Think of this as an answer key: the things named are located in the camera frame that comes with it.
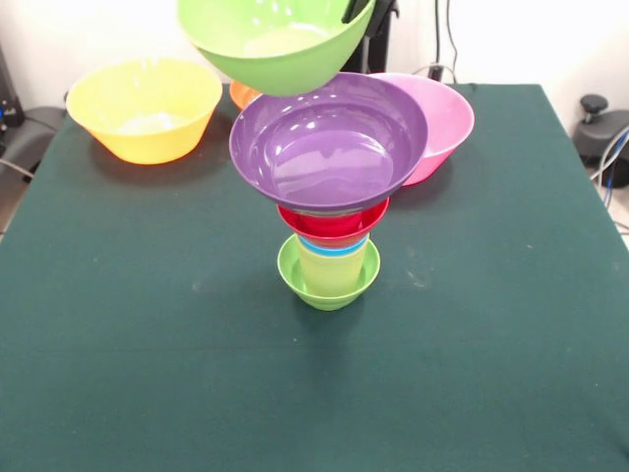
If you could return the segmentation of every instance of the lime green bowl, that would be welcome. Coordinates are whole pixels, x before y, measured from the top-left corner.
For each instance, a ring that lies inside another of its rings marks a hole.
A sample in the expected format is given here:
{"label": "lime green bowl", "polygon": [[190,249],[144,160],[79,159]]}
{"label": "lime green bowl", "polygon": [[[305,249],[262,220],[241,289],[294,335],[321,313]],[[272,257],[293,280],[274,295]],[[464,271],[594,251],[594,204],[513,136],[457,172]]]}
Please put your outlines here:
{"label": "lime green bowl", "polygon": [[349,305],[370,288],[370,285],[372,285],[380,271],[380,254],[375,244],[369,240],[356,289],[337,297],[321,297],[308,292],[299,264],[298,240],[295,234],[288,238],[279,250],[279,254],[277,255],[277,268],[284,282],[286,282],[286,285],[288,285],[299,298],[318,310],[331,312]]}
{"label": "lime green bowl", "polygon": [[217,69],[261,93],[327,84],[365,35],[375,0],[349,24],[349,0],[178,0],[188,40]]}

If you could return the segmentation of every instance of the cable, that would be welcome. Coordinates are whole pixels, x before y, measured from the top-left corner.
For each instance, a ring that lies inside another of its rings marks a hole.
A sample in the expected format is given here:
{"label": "cable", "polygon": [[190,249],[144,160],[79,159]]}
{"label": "cable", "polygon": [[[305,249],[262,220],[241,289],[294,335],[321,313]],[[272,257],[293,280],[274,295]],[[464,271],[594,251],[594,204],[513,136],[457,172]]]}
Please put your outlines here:
{"label": "cable", "polygon": [[607,182],[605,184],[605,196],[603,198],[605,208],[609,209],[611,205],[611,195],[613,194],[613,174],[616,170],[616,163],[618,163],[618,159],[613,161],[611,168],[609,169],[609,174],[607,175]]}
{"label": "cable", "polygon": [[592,174],[590,179],[599,179],[599,186],[602,187],[602,173],[614,163],[627,143],[629,143],[629,125],[620,130],[620,132],[609,142],[600,157],[599,170]]}
{"label": "cable", "polygon": [[4,164],[7,167],[11,167],[13,170],[20,172],[22,175],[25,175],[29,178],[34,178],[34,174],[31,172],[28,172],[26,169],[23,169],[22,167],[20,167],[19,165],[14,164],[13,162],[10,162],[8,160],[5,159],[0,159],[0,164]]}
{"label": "cable", "polygon": [[46,123],[45,121],[37,120],[36,118],[31,118],[31,117],[26,116],[26,115],[25,115],[24,119],[25,119],[25,120],[27,120],[27,121],[32,121],[33,123],[37,123],[37,124],[39,124],[39,125],[41,125],[41,126],[43,126],[43,127],[46,127],[46,128],[48,128],[49,130],[53,131],[54,133],[56,133],[57,131],[59,131],[59,130],[57,130],[56,128],[54,128],[53,126],[51,126],[51,125],[49,125],[48,123]]}
{"label": "cable", "polygon": [[436,36],[436,54],[434,62],[441,60],[441,29],[439,21],[439,0],[434,0],[434,34]]}
{"label": "cable", "polygon": [[417,71],[413,72],[412,75],[413,76],[417,76],[421,71],[425,71],[425,70],[430,69],[431,67],[434,67],[434,66],[442,67],[443,69],[448,71],[452,75],[452,82],[454,82],[454,84],[458,84],[456,82],[456,74],[454,74],[454,71],[452,70],[452,68],[450,66],[446,66],[445,64],[437,64],[435,62],[433,62],[432,64],[428,64],[427,66],[420,67]]}
{"label": "cable", "polygon": [[615,224],[616,226],[620,226],[623,229],[626,229],[627,231],[629,231],[629,225],[625,224],[625,223],[621,223],[620,221],[614,221],[613,224]]}
{"label": "cable", "polygon": [[456,61],[459,58],[459,50],[456,48],[454,39],[452,39],[452,27],[450,26],[450,0],[446,0],[445,2],[445,26],[448,30],[450,44],[452,45],[452,49],[454,50],[454,58],[452,59],[452,75],[454,75],[454,71],[456,71]]}

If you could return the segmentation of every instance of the white wall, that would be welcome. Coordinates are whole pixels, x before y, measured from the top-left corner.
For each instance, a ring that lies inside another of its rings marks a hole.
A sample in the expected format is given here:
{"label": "white wall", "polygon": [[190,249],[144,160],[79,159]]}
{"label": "white wall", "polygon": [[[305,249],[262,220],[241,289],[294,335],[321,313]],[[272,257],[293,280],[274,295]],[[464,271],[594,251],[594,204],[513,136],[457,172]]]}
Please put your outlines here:
{"label": "white wall", "polygon": [[[413,72],[433,60],[433,0],[398,1],[389,69]],[[629,1],[451,2],[460,82],[540,83],[568,129],[586,92],[629,107]],[[204,63],[177,25],[175,0],[0,0],[0,42],[26,107],[61,104],[77,78],[121,59],[168,54]]]}

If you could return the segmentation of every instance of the red bowl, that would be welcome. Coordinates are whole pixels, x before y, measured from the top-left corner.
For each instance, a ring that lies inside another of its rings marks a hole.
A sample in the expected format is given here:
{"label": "red bowl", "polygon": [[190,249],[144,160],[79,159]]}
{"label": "red bowl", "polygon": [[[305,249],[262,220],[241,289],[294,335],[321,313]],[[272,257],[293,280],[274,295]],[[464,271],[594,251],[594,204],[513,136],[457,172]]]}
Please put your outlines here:
{"label": "red bowl", "polygon": [[324,248],[343,248],[358,243],[382,220],[389,199],[359,213],[333,218],[318,218],[277,206],[280,218],[294,232]]}

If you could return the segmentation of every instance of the yellow bowl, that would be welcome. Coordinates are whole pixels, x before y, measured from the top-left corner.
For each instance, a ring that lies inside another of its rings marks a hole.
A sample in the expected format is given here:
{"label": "yellow bowl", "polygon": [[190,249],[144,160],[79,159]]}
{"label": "yellow bowl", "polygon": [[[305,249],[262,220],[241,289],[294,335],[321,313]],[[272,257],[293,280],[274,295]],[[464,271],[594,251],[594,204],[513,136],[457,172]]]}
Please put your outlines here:
{"label": "yellow bowl", "polygon": [[236,106],[244,110],[255,98],[260,96],[260,92],[240,82],[232,81],[231,86],[229,86],[229,95]]}
{"label": "yellow bowl", "polygon": [[70,116],[115,155],[134,164],[161,164],[193,150],[223,87],[193,61],[157,58],[107,66],[68,93]]}

